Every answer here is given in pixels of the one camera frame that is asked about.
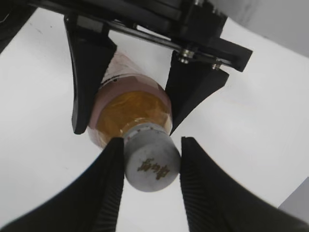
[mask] white surface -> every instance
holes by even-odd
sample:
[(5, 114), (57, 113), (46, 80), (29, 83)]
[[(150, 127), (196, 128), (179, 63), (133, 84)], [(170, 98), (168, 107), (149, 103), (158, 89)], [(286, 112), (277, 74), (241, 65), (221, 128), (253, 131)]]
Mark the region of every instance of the white surface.
[[(61, 191), (100, 152), (71, 129), (73, 81), (62, 18), (37, 11), (0, 55), (0, 227)], [(252, 59), (244, 73), (228, 69), (226, 86), (173, 139), (179, 146), (181, 136), (194, 136), (232, 177), (279, 206), (309, 175), (309, 60), (231, 21), (223, 37), (253, 49)], [(170, 51), (112, 38), (165, 85)], [(157, 193), (126, 183), (117, 231), (188, 232), (179, 182)]]
[(309, 57), (308, 0), (210, 0), (235, 22)]

